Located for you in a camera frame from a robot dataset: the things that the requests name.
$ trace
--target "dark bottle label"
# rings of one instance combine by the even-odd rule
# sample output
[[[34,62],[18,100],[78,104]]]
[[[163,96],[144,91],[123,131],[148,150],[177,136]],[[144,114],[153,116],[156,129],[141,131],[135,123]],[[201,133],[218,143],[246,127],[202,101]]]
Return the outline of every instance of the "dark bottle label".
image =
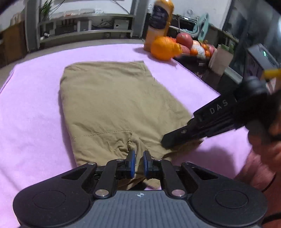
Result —
[[[149,19],[149,26],[155,29],[164,29],[167,24],[169,14],[160,6],[154,6]]]

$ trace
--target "yellow object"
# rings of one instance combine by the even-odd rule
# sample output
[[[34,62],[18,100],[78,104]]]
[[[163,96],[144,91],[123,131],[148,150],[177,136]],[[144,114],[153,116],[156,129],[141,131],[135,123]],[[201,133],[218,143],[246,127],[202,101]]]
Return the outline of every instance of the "yellow object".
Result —
[[[265,79],[272,79],[272,78],[281,79],[281,69],[265,70],[262,76]]]
[[[181,53],[180,44],[173,42],[169,37],[158,37],[151,44],[151,54],[162,61],[168,61]]]
[[[151,44],[156,37],[167,35],[173,11],[174,5],[171,0],[157,0],[154,3],[144,44],[146,51],[150,51]]]

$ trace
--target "white container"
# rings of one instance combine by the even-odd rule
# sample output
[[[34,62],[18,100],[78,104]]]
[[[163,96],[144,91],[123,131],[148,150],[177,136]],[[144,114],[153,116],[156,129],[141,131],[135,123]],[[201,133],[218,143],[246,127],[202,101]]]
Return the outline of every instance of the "white container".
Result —
[[[233,59],[233,54],[219,47],[217,48],[217,51],[214,52],[209,62],[209,68],[216,74],[222,76],[225,71],[225,68],[229,66],[232,59]]]

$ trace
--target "metal shelf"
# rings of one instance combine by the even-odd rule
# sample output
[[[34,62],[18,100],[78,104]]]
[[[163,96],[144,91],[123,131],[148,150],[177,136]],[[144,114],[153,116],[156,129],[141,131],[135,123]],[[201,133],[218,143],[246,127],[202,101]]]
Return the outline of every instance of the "metal shelf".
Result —
[[[97,29],[97,30],[90,30],[90,31],[80,31],[80,32],[73,32],[73,33],[66,33],[62,35],[52,36],[49,38],[45,38],[40,41],[40,43],[46,43],[51,40],[56,40],[64,37],[72,37],[72,36],[79,36],[83,34],[91,34],[91,33],[131,33],[133,30],[126,30],[126,29]]]
[[[59,20],[68,20],[68,19],[74,19],[74,18],[91,19],[93,17],[130,17],[130,18],[133,18],[134,15],[120,14],[120,13],[82,13],[82,14],[78,14],[78,15],[58,17],[58,18],[42,21],[38,25],[40,26],[40,25],[56,22]]]

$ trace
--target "gray ribbed panel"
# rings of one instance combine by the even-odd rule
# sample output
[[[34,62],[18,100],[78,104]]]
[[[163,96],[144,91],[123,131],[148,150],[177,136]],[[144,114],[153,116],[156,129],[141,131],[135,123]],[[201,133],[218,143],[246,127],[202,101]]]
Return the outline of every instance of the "gray ribbed panel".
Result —
[[[97,200],[86,216],[67,228],[211,228],[190,210],[184,200],[164,191],[117,191]]]

